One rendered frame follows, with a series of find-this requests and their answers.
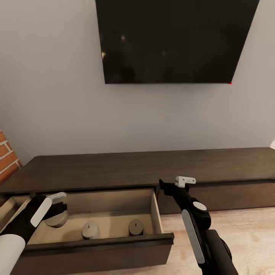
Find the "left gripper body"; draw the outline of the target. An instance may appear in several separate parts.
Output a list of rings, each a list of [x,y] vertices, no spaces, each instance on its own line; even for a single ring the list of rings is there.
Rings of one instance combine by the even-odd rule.
[[[51,218],[51,217],[53,217],[55,215],[58,215],[60,213],[63,213],[63,212],[64,212],[63,211],[63,202],[59,202],[57,204],[53,204],[53,211],[48,216],[44,217],[42,220],[44,221],[44,220],[46,220],[48,218]]]

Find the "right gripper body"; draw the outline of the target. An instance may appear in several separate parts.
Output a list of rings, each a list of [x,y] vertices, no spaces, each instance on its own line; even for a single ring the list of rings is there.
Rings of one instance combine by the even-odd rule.
[[[165,183],[164,194],[168,196],[172,196],[177,202],[177,198],[180,194],[188,194],[189,187],[185,185],[184,188],[179,188],[174,183]]]

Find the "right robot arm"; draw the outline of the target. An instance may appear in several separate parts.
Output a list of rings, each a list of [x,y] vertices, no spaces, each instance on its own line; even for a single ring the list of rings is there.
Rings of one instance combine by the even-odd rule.
[[[187,230],[196,261],[202,275],[238,275],[232,262],[231,252],[215,229],[207,207],[188,194],[186,184],[196,184],[195,178],[178,176],[177,183],[159,181],[164,194],[172,196],[182,210],[182,219]]]

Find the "pillar candle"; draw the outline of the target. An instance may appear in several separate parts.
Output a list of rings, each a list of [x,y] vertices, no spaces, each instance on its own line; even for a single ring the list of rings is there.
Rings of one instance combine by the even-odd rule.
[[[65,210],[63,213],[44,220],[44,223],[51,228],[57,229],[62,227],[67,222],[68,216],[68,211]]]
[[[140,219],[133,219],[132,221],[130,221],[128,226],[129,236],[143,235],[143,229],[144,226]]]
[[[100,232],[97,223],[93,220],[86,222],[82,228],[82,236],[86,239],[99,239]]]

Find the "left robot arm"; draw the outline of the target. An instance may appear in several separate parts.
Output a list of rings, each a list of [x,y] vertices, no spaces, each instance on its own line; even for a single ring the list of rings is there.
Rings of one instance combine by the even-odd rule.
[[[10,275],[17,260],[41,223],[48,218],[63,213],[67,204],[55,201],[66,197],[60,192],[48,197],[33,198],[0,234],[0,275]]]

